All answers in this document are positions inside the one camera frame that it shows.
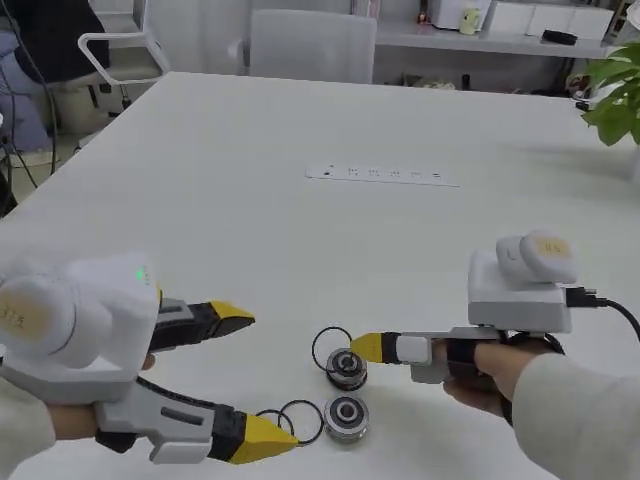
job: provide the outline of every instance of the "black object on shelf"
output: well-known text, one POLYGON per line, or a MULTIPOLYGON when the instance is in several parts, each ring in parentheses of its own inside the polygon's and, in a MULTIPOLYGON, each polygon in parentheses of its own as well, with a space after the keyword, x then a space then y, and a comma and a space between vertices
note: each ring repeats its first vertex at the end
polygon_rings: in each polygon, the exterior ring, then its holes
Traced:
POLYGON ((590 108, 589 102, 583 102, 583 101, 577 102, 576 108, 578 110, 582 110, 583 112, 588 112, 590 108))
POLYGON ((545 30, 542 34, 542 40, 557 43, 559 45, 575 45, 578 37, 566 32, 557 32, 555 30, 545 30))
POLYGON ((469 75, 468 73, 465 73, 462 76, 462 85, 461 85, 461 90, 463 92, 469 92, 471 91, 471 75, 469 75))

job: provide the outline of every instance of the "ball bearing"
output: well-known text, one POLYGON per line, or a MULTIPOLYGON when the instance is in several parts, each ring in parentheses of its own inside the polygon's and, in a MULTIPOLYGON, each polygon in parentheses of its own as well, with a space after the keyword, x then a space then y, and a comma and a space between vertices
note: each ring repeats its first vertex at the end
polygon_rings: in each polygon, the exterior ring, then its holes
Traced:
POLYGON ((367 381, 367 362, 348 348, 339 348, 329 355, 326 372, 333 386, 352 392, 367 381))
POLYGON ((358 397, 340 395, 327 402, 324 409, 327 434, 341 443, 362 439, 369 426, 369 409, 358 397))

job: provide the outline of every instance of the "power strip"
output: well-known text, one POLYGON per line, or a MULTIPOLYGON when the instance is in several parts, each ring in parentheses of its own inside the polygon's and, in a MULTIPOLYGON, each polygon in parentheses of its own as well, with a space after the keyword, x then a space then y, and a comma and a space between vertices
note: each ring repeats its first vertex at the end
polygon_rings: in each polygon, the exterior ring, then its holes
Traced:
POLYGON ((439 187, 460 186, 439 172, 377 167, 337 167, 335 165, 310 167, 305 176, 322 180, 348 180, 352 182, 404 183, 439 187))

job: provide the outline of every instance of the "white table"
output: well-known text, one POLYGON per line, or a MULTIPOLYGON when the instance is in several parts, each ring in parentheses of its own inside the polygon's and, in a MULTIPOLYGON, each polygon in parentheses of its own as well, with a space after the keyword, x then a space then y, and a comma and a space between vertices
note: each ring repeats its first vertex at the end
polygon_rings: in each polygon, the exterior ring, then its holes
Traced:
MULTIPOLYGON (((501 235, 565 235, 584 284, 640 312, 640 192, 620 178, 631 145, 605 149, 578 115, 540 97, 171 74, 0 224, 0 252, 145 248, 167 294, 258 316, 160 355, 153 381, 252 412, 322 404, 336 392, 311 362, 316 332, 464 325, 471 251, 501 235), (305 179, 329 162, 437 169, 461 188, 305 179)), ((588 367, 638 371, 614 313, 578 312, 563 342, 588 367)), ((342 345, 328 337, 320 353, 342 345)), ((155 467, 146 442, 118 457, 86 441, 15 480, 549 478, 503 421, 412 384, 406 367, 372 366, 361 393, 371 430, 352 448, 323 436, 260 464, 155 467)), ((300 436, 315 428, 305 412, 300 436)))

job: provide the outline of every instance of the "gray fabric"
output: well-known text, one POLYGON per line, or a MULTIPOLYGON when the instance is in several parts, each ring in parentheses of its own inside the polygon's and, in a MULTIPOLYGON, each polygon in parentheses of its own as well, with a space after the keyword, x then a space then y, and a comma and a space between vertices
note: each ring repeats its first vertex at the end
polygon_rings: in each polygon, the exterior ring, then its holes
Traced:
POLYGON ((4 116, 4 122, 0 132, 10 135, 13 119, 13 100, 11 91, 15 96, 15 145, 22 152, 36 150, 50 150, 51 140, 42 125, 38 110, 31 99, 33 93, 42 89, 42 86, 29 78, 18 65, 14 51, 18 47, 18 41, 11 32, 0 31, 0 113, 4 116))

